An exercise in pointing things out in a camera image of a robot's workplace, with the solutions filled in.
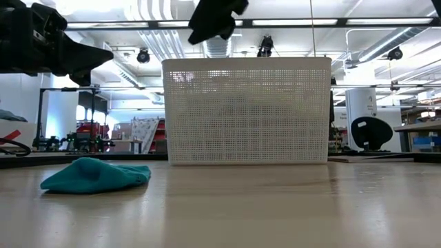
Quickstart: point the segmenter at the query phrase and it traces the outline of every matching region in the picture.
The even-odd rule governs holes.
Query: black cable
[[[24,152],[16,153],[16,152],[9,152],[9,151],[6,151],[5,149],[0,148],[0,152],[2,152],[4,154],[7,154],[7,155],[11,154],[11,155],[15,155],[15,156],[18,156],[18,157],[22,157],[22,156],[29,155],[30,152],[31,152],[30,148],[27,145],[24,145],[24,144],[22,144],[20,142],[10,141],[10,140],[5,139],[5,138],[0,138],[0,142],[8,143],[8,144],[11,144],[11,145],[16,145],[16,146],[18,146],[18,147],[20,147],[20,148],[25,150]]]

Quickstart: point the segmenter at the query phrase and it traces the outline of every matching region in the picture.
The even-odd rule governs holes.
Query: black chair
[[[351,124],[351,133],[356,145],[365,151],[376,151],[393,136],[389,124],[375,117],[360,117]]]

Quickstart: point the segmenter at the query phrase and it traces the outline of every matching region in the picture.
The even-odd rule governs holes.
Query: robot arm
[[[53,8],[20,0],[0,3],[0,73],[51,72],[90,85],[90,71],[113,59],[111,51],[74,42],[68,22]]]

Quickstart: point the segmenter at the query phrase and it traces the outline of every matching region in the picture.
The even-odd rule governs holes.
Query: wooden table
[[[441,244],[441,167],[170,167],[148,186],[45,194],[65,165],[0,171],[0,247],[379,248]]]

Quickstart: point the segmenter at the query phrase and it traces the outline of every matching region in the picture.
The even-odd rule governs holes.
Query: white plastic basket
[[[172,165],[327,161],[329,58],[163,62]]]

